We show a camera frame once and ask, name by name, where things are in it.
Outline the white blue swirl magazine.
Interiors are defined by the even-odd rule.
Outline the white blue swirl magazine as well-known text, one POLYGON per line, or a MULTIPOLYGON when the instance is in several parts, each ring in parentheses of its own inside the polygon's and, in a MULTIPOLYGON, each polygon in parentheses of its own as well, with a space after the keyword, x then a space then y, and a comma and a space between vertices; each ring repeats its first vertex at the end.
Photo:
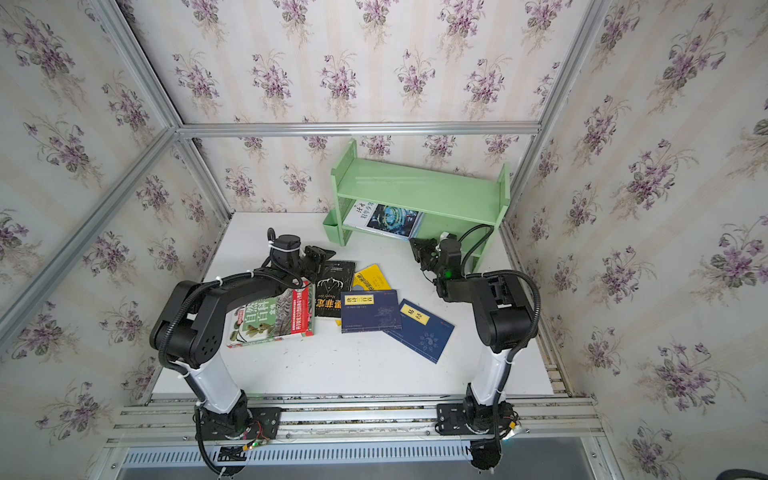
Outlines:
POLYGON ((416 235, 423 216, 422 212, 415 210, 375 202, 356 201, 343 224, 373 234, 409 240, 416 235))

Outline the green red plant book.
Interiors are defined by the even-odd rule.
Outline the green red plant book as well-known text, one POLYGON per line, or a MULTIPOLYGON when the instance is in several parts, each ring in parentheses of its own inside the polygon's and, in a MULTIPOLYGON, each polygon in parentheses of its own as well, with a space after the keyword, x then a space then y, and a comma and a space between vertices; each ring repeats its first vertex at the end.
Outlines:
POLYGON ((227 314, 226 346, 229 348, 311 337, 315 330, 315 285, 304 281, 300 290, 257 300, 227 314))

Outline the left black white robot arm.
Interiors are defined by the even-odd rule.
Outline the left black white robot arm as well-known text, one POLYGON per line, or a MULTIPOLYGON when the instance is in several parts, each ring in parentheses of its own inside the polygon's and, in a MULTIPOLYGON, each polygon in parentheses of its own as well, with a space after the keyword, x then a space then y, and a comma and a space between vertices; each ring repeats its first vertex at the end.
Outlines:
POLYGON ((303 247, 297 235, 267 231, 269 253, 261 266, 209 282, 183 280, 173 288, 149 337, 165 369, 178 373, 210 413, 228 415, 247 407, 219 351, 226 315, 257 300, 298 290, 315 280, 336 252, 303 247))

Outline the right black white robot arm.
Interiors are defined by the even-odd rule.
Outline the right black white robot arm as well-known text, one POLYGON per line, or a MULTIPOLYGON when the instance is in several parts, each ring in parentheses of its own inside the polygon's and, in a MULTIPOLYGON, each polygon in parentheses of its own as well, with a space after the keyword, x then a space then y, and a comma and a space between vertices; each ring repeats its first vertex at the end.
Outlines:
POLYGON ((438 297, 472 307, 477 335, 487 348, 463 401, 466 427, 478 434, 514 429, 514 409, 502 400, 503 390, 515 356, 536 337, 541 318, 540 292, 530 275, 512 269, 466 271, 471 255, 493 232, 493 226, 479 224, 460 236, 409 240, 420 270, 434 274, 438 297))

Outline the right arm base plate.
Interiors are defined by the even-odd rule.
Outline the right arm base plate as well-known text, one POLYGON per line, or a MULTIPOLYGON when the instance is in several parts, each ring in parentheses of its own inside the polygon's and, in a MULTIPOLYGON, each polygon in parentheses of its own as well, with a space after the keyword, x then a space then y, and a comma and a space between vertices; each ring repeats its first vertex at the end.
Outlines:
POLYGON ((477 435, 468 424, 463 403, 439 403, 436 405, 435 431, 440 436, 477 435))

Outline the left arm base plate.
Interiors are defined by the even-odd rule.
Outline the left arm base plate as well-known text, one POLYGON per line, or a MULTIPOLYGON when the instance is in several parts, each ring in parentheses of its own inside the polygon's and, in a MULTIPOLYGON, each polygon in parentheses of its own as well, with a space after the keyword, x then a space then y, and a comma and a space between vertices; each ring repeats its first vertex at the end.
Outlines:
POLYGON ((233 410, 228 414, 211 412, 200 407, 193 415, 195 439, 206 441, 274 440, 283 410, 279 407, 233 410))

